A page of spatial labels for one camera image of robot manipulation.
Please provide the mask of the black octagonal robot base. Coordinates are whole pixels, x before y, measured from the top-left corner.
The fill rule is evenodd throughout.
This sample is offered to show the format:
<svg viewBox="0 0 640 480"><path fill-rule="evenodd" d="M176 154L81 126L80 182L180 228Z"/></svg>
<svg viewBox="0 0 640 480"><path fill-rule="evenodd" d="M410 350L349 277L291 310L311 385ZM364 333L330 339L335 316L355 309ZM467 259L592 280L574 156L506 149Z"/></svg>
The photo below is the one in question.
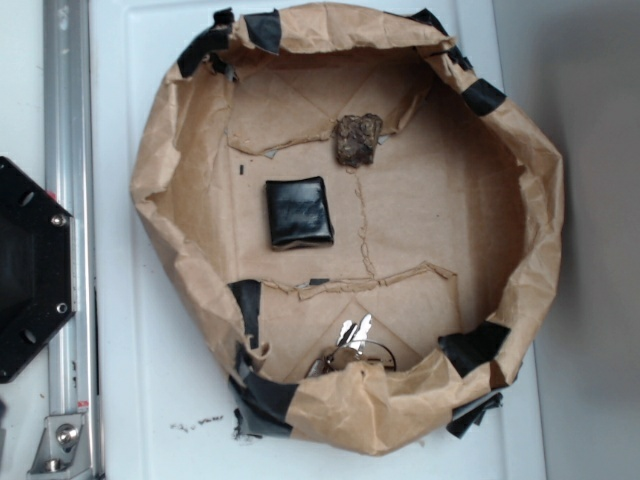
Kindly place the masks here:
<svg viewBox="0 0 640 480"><path fill-rule="evenodd" d="M70 215L1 158L1 382L17 378L75 313Z"/></svg>

